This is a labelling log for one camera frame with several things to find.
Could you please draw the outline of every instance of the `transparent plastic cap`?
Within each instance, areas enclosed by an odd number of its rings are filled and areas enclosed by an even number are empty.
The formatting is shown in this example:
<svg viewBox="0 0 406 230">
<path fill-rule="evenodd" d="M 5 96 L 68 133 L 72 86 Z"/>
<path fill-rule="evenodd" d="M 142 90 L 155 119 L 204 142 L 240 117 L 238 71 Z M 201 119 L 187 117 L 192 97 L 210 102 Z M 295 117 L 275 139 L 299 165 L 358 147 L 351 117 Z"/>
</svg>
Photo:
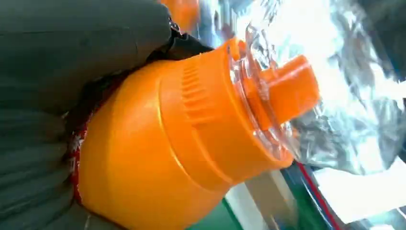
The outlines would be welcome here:
<svg viewBox="0 0 406 230">
<path fill-rule="evenodd" d="M 402 147 L 405 108 L 364 11 L 350 0 L 263 0 L 252 12 L 244 54 L 232 61 L 231 76 L 264 147 L 277 159 L 293 154 L 305 164 L 354 174 L 388 169 Z M 280 94 L 272 94 L 263 73 L 298 58 L 314 74 L 317 101 L 303 96 L 308 81 L 296 84 L 282 100 L 303 112 L 281 123 L 272 106 Z M 247 82 L 257 89 L 262 115 L 247 97 Z M 271 125 L 264 124 L 264 115 Z"/>
</svg>

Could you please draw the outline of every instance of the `white surface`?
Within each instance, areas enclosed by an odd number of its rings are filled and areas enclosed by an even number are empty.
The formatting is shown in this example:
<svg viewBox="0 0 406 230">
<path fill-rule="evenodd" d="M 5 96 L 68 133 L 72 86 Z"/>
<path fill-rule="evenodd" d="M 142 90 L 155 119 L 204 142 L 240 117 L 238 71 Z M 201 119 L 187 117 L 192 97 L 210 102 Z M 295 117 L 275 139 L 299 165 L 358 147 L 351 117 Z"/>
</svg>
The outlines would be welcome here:
<svg viewBox="0 0 406 230">
<path fill-rule="evenodd" d="M 315 172 L 319 190 L 344 223 L 406 206 L 406 164 L 399 158 L 382 173 L 358 176 L 334 169 Z"/>
<path fill-rule="evenodd" d="M 226 200 L 244 230 L 268 230 L 268 227 L 244 183 L 228 191 Z"/>
</svg>

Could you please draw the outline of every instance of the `bottle body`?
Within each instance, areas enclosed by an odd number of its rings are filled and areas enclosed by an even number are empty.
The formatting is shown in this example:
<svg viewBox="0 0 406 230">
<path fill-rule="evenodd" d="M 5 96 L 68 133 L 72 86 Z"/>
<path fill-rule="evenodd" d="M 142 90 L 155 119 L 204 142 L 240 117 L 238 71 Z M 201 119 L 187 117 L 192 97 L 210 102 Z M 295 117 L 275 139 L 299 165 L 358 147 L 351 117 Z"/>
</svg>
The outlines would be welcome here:
<svg viewBox="0 0 406 230">
<path fill-rule="evenodd" d="M 88 123 L 84 206 L 129 229 L 184 229 L 232 185 L 291 164 L 253 135 L 230 78 L 236 45 L 154 62 L 124 81 Z"/>
<path fill-rule="evenodd" d="M 179 165 L 159 109 L 162 74 L 142 76 L 166 64 L 129 76 L 92 117 L 82 145 L 83 204 L 129 229 L 183 229 L 210 212 L 227 191 L 227 186 L 201 187 Z"/>
</svg>

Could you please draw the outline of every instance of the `orange object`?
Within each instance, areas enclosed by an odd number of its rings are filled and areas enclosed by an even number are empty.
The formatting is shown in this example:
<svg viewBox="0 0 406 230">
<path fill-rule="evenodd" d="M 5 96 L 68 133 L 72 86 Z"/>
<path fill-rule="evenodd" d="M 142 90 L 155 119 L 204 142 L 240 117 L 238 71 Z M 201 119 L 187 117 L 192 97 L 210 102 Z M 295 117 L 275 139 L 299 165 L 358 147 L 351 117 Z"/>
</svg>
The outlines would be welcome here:
<svg viewBox="0 0 406 230">
<path fill-rule="evenodd" d="M 192 30 L 199 21 L 199 0 L 160 0 L 169 9 L 172 20 L 183 31 Z"/>
<path fill-rule="evenodd" d="M 230 78 L 230 56 L 239 58 L 234 39 L 186 60 L 154 62 L 124 81 L 91 118 L 81 148 L 79 192 L 88 209 L 128 229 L 184 229 L 231 186 L 291 164 L 290 154 L 273 157 L 253 135 Z M 305 59 L 287 67 L 263 73 L 277 80 L 268 85 L 278 121 L 311 105 L 279 111 L 278 98 L 318 97 Z M 296 83 L 303 88 L 293 89 Z M 259 100 L 254 88 L 250 93 L 253 106 Z"/>
</svg>

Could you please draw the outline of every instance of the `orange plastic bottle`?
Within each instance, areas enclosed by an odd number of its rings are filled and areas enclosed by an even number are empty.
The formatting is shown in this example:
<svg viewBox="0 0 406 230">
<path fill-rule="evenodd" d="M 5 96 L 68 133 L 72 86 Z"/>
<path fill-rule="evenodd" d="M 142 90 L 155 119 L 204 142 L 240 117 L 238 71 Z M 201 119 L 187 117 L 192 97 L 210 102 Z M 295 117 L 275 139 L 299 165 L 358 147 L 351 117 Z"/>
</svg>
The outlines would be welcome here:
<svg viewBox="0 0 406 230">
<path fill-rule="evenodd" d="M 79 168 L 84 206 L 128 229 L 184 229 L 231 186 L 289 166 L 291 154 L 274 156 L 253 121 L 266 133 L 312 108 L 319 99 L 312 69 L 300 56 L 262 72 L 272 98 L 264 106 L 255 82 L 235 76 L 237 59 L 233 39 L 130 75 L 88 125 Z"/>
<path fill-rule="evenodd" d="M 183 31 L 191 31 L 199 21 L 199 0 L 160 0 L 170 11 L 172 20 Z"/>
</svg>

